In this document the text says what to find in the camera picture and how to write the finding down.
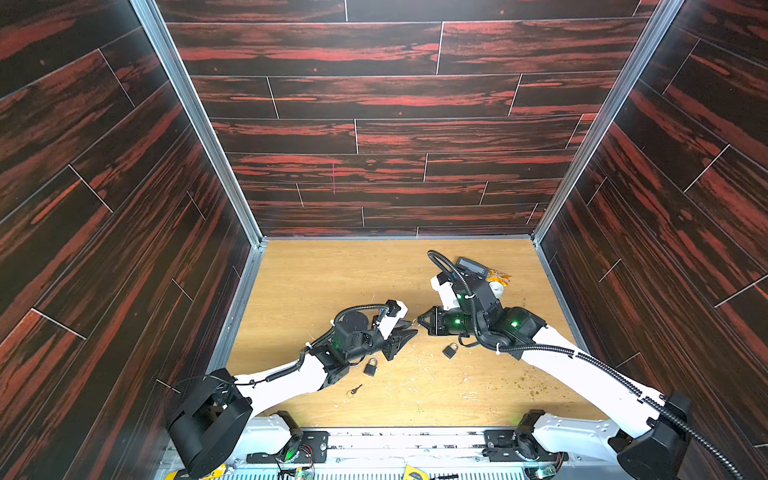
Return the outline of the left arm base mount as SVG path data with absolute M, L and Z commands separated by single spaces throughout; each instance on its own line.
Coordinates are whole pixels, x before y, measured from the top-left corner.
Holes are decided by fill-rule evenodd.
M 256 417 L 241 437 L 247 464 L 323 464 L 327 460 L 330 433 L 298 426 L 287 411 Z

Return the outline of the dark padlock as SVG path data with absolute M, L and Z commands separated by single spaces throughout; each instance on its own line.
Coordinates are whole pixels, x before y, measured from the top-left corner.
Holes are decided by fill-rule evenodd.
M 453 359 L 454 356 L 458 353 L 458 351 L 459 351 L 459 345 L 457 343 L 450 343 L 444 347 L 444 349 L 442 350 L 442 354 L 447 359 Z

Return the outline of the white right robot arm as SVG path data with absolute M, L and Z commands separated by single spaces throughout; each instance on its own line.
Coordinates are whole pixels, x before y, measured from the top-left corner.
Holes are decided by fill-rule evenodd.
M 527 412 L 510 440 L 489 448 L 511 449 L 523 461 L 546 462 L 536 478 L 555 475 L 565 455 L 617 465 L 634 479 L 674 479 L 692 440 L 686 429 L 691 403 L 664 396 L 606 365 L 566 340 L 522 307 L 465 313 L 434 307 L 418 318 L 431 336 L 475 336 L 496 354 L 508 354 L 551 375 L 607 418 L 564 418 L 542 409 Z

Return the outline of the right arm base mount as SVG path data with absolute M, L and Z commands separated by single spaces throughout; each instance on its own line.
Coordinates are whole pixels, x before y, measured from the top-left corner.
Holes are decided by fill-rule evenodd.
M 491 462 L 523 461 L 561 465 L 569 459 L 568 454 L 545 450 L 533 436 L 534 425 L 544 414 L 544 410 L 532 409 L 512 429 L 485 430 L 482 455 Z

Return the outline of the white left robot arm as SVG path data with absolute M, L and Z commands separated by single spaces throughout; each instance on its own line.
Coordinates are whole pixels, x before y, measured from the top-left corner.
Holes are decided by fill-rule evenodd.
M 165 411 L 166 429 L 183 463 L 183 472 L 201 479 L 233 459 L 243 436 L 271 443 L 259 451 L 278 453 L 293 434 L 286 419 L 270 434 L 252 421 L 294 397 L 338 383 L 351 367 L 378 352 L 390 361 L 417 331 L 405 320 L 407 306 L 397 300 L 346 308 L 331 328 L 307 344 L 297 360 L 270 370 L 234 376 L 225 368 L 178 383 L 180 403 Z

